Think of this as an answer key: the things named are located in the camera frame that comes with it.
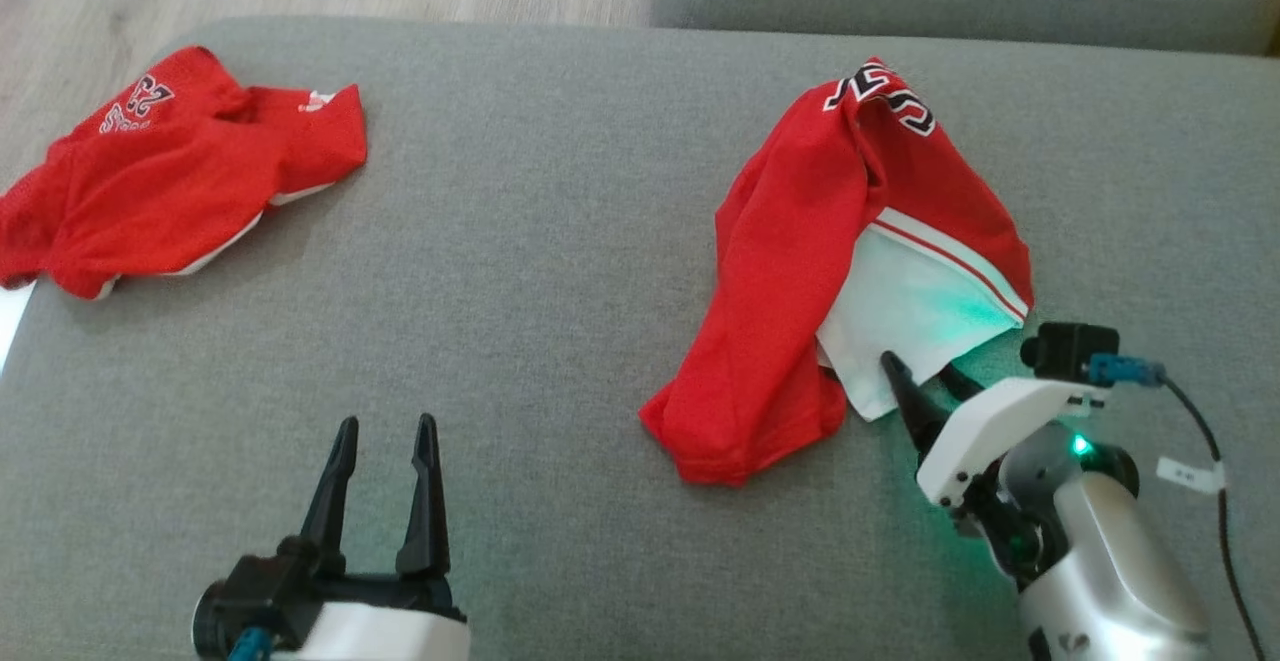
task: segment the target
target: white trim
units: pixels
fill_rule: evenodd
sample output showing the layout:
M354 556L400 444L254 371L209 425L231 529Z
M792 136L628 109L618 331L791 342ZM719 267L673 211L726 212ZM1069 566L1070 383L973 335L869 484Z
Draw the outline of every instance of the white trim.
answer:
M298 104L298 113L310 114L319 111L320 109L324 109L329 101L333 101L334 96L337 96L337 94L320 94L319 91L312 91L306 104Z
M968 269L965 269L961 265L957 265L951 259L947 259L945 255L941 255L927 246L915 243L914 241L910 241L909 237L901 236L900 233L893 233L893 231L900 229L901 232L909 233L919 238L919 241L924 241L925 243L937 246L938 249L942 249L947 254L951 254L956 259L964 261L970 268L973 268L973 270L978 272L978 274L982 278L975 281L978 281L978 284L982 286L988 295L995 297L997 305L1000 305L1004 309L1005 304L1002 304L1001 301L1007 301L1009 305L1012 306L1012 310L1016 311L1016 315L1019 315L1018 319L1019 322L1027 318L1027 314L1029 311L1027 301L1024 301L1018 295L1018 292L1014 291L1014 287L1011 287L1009 279L1005 278L1005 274L1000 273L1000 269L997 269L996 265L988 261L982 254L978 254L977 251L969 249L960 241L956 241L956 238L947 236L946 233L931 227L929 224L916 220L893 209L884 209L883 211L881 211L878 216L876 216L876 219L877 222L881 222L881 224L873 223L872 225L868 227L869 229L876 231L877 233L882 233L886 237L899 241L901 243L906 243L919 250L922 254L928 254L933 259L941 260L942 263L965 274L966 277L973 277L973 274ZM996 293L992 293L991 287L988 287L987 283L984 282L989 282L991 287L996 288L998 296Z
M184 268L182 270L170 272L170 273L159 274L159 275L191 275L191 274L198 272L200 269L202 269L206 265L209 265L209 261L214 260L214 256L218 256L219 254L221 254L223 251L225 251L232 243L236 243L237 241L239 241L241 237L244 236L246 233L248 233L251 228L253 228L255 225L257 225L257 222L260 222L260 220L262 220L261 211L259 211L259 214L256 216L253 216L253 219L251 222L248 222L248 224L244 228L239 229L239 232L237 232L236 236L230 237L227 241L227 243L223 243L218 249L214 249L209 254L205 254L204 256L196 259L195 261L192 261L191 264L188 264L187 268Z
M114 277L108 279L106 283L102 284L102 288L97 290L97 296L93 297L93 301L101 301L102 298L106 298L111 293L111 291L115 290L115 282L118 281L120 281L120 274L115 274Z
M276 193L275 196L271 196L271 200L268 201L268 204L273 206L283 206L285 204L292 204L298 199L306 199L312 193L320 193L325 188L329 188L330 186L333 186L333 183L325 183L324 186L312 186L311 188L303 188L302 191L294 191L293 193Z

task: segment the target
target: white label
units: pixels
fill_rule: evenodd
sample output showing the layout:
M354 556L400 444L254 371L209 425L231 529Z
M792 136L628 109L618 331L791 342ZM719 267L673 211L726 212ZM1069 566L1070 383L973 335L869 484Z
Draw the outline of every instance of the white label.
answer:
M1197 469L1161 456L1156 475L1201 493L1217 493L1226 488L1226 470L1219 461L1212 469Z

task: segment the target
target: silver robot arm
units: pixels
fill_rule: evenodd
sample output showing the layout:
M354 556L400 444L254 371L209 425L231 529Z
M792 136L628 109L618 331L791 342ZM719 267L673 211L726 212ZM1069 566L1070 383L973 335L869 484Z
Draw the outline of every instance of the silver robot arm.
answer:
M1018 588L1034 661L1210 657L1208 616L1138 509L1133 460L1055 420L1103 406L1107 388L1088 383L1087 369L1094 354L1115 355L1119 336L1043 324L1029 346L1023 360L1034 379L980 389L945 371L963 398L952 414L920 392L896 355L883 356L920 453L922 493L950 509L959 529L986 538Z

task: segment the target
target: blue connector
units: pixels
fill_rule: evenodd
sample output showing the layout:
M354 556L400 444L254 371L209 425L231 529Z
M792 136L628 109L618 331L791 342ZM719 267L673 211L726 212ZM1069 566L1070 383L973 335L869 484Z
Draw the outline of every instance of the blue connector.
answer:
M1094 354L1089 356L1089 383L1094 386L1137 383L1139 386L1158 388L1165 386L1164 378L1165 365L1158 361L1116 354Z
M271 657L271 634L266 629L252 626L236 639L227 661L269 661Z

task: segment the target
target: cable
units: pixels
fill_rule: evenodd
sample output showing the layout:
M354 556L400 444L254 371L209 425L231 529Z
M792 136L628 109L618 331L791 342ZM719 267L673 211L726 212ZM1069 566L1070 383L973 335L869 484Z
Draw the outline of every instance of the cable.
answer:
M1157 374L1160 383L1174 392L1174 396L1183 404L1187 411L1196 420L1197 427L1201 429L1201 434L1204 437L1204 443L1208 445L1210 456L1213 457L1213 462L1222 461L1222 452L1217 448L1217 439L1213 438L1213 432L1208 428L1208 421L1204 420L1204 415L1199 412L1196 404L1192 402L1190 397L1181 389L1180 386L1174 383L1165 370L1161 369ZM1262 651L1262 641L1258 638L1258 630L1253 628L1253 619L1249 617L1249 610L1244 606L1244 597L1240 594L1240 583L1235 579L1235 564L1231 561L1231 543L1228 537L1228 515L1226 515L1226 487L1224 486L1217 491L1217 546L1222 552L1222 569L1226 571L1226 583L1231 587L1231 600L1235 601L1235 610L1240 614L1240 621L1244 623L1244 630L1249 634L1249 644L1253 646L1253 656L1258 661L1266 661L1266 653Z

